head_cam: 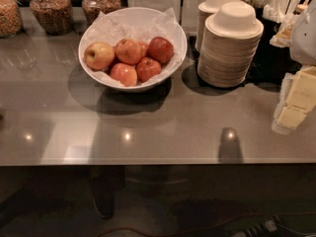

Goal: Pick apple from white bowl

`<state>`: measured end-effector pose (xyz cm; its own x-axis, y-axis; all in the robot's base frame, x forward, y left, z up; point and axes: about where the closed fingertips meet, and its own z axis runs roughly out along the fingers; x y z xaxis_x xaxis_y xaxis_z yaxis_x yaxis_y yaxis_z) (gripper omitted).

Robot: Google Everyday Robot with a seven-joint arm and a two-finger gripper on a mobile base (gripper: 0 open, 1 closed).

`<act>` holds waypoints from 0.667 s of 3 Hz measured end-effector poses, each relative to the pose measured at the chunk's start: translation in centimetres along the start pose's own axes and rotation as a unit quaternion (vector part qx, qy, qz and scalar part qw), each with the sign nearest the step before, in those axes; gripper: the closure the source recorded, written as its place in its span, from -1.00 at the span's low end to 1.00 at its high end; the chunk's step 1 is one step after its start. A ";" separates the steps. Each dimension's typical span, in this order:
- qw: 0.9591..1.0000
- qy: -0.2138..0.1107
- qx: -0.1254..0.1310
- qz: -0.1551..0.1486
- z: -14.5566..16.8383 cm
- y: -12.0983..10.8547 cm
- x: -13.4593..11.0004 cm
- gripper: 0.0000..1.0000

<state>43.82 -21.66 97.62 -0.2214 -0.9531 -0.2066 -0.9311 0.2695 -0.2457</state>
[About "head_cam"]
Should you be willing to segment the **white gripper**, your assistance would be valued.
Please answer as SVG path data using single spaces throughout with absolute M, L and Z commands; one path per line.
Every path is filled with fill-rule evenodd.
M 288 47 L 291 59 L 304 65 L 295 74 L 285 74 L 274 112 L 272 130 L 290 134 L 316 107 L 316 0 L 311 0 L 287 26 L 281 25 L 270 44 Z

